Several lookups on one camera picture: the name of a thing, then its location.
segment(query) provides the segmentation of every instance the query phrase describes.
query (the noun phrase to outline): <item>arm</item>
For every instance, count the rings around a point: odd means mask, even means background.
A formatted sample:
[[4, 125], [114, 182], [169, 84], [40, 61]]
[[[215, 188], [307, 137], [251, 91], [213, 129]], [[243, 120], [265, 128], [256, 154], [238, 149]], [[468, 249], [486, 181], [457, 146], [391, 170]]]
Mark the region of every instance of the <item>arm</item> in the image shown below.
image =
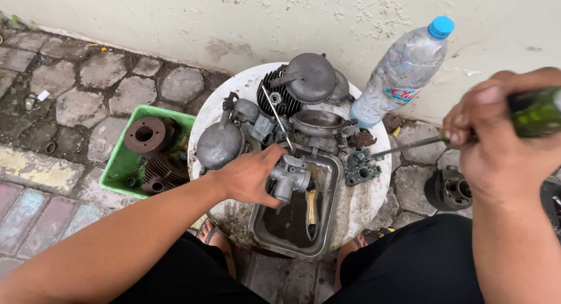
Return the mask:
[[[444, 120], [461, 146], [473, 193], [473, 259], [486, 303], [559, 302], [561, 245], [540, 201], [543, 180], [561, 164], [561, 133], [520, 139], [506, 96], [561, 85], [561, 71], [503, 71], [475, 86]], [[466, 143], [470, 129], [478, 143]]]
[[285, 150], [242, 155], [220, 171], [125, 207], [31, 258], [0, 281], [2, 303], [107, 303], [136, 283], [190, 225], [225, 199], [276, 207], [265, 179]]

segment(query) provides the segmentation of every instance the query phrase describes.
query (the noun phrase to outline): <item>round white table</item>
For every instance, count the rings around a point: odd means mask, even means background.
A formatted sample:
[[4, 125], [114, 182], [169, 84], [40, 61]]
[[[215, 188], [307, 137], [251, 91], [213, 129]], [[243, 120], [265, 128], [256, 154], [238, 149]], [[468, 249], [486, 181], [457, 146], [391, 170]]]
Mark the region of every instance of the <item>round white table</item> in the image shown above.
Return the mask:
[[[199, 111], [195, 120], [188, 144], [188, 168], [191, 180], [199, 178], [201, 164], [195, 156], [196, 145], [202, 132], [211, 124], [218, 122], [222, 115], [222, 102], [231, 91], [236, 92], [240, 98], [249, 99], [257, 103], [257, 88], [265, 74], [276, 70], [283, 62], [267, 63], [249, 68], [238, 73], [218, 87], [210, 95]], [[353, 84], [349, 83], [350, 93], [358, 98], [361, 94]], [[349, 102], [335, 107], [327, 104], [303, 105], [303, 109], [324, 110], [348, 119]], [[370, 128], [370, 133], [378, 141], [370, 146], [368, 150], [372, 153], [388, 150], [389, 139], [382, 122]], [[354, 187], [345, 185], [345, 179], [339, 181], [340, 186], [335, 194], [337, 210], [333, 233], [329, 243], [329, 250], [334, 250], [357, 236], [374, 218], [388, 192], [390, 175], [392, 172], [392, 158], [386, 156], [383, 161], [377, 163], [382, 168], [382, 174], [367, 182]], [[234, 200], [226, 200], [208, 213], [210, 220], [235, 243], [246, 248], [251, 248], [253, 242], [247, 233], [247, 224], [253, 204], [244, 204]]]

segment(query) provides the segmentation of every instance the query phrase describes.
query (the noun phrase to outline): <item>green plastic crate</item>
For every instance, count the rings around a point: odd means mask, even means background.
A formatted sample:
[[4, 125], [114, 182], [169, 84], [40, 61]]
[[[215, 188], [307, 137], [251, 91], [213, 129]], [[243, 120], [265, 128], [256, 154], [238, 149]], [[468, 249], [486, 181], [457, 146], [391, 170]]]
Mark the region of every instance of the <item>green plastic crate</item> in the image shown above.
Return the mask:
[[[174, 112], [172, 110], [166, 110], [158, 107], [148, 105], [140, 105], [136, 107], [129, 119], [129, 123], [127, 123], [127, 126], [124, 128], [119, 141], [117, 141], [115, 149], [111, 153], [111, 158], [109, 159], [101, 179], [99, 180], [99, 185], [103, 189], [128, 194], [129, 196], [140, 199], [149, 197], [149, 195], [140, 188], [142, 185], [142, 178], [144, 177], [146, 159], [129, 150], [129, 148], [124, 145], [123, 141], [124, 133], [127, 131], [129, 126], [134, 121], [144, 117], [157, 117], [160, 119], [170, 117], [176, 122], [176, 124], [178, 124], [178, 127], [181, 128], [180, 133], [177, 135], [176, 144], [169, 149], [172, 150], [172, 156], [174, 155], [174, 152], [176, 153], [179, 150], [179, 144], [183, 139], [183, 136], [187, 136], [188, 141], [191, 129], [193, 128], [193, 123], [195, 123], [196, 119], [193, 115]], [[133, 187], [126, 185], [126, 181], [130, 177], [136, 179], [136, 185]]]

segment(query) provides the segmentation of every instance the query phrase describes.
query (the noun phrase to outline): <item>black pants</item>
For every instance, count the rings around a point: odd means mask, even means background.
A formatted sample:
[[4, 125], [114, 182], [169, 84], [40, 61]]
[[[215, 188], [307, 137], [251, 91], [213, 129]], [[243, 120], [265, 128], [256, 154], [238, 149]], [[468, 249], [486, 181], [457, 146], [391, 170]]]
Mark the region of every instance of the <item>black pants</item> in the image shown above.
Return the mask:
[[[343, 288], [325, 303], [483, 303], [471, 250], [471, 220], [440, 214], [350, 253]], [[267, 303], [230, 277], [221, 250], [183, 235], [112, 303]]]

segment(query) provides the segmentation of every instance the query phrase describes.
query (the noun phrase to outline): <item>bottle label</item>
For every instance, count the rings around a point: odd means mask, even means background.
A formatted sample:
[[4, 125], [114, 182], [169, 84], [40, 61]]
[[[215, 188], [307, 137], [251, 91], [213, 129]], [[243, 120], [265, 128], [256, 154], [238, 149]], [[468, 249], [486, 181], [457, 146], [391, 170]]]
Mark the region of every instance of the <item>bottle label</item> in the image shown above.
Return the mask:
[[417, 93], [420, 91], [420, 89], [408, 90], [404, 88], [386, 88], [386, 94], [388, 94], [392, 98], [405, 101], [406, 103], [413, 99], [413, 97], [415, 97], [415, 95], [417, 95]]

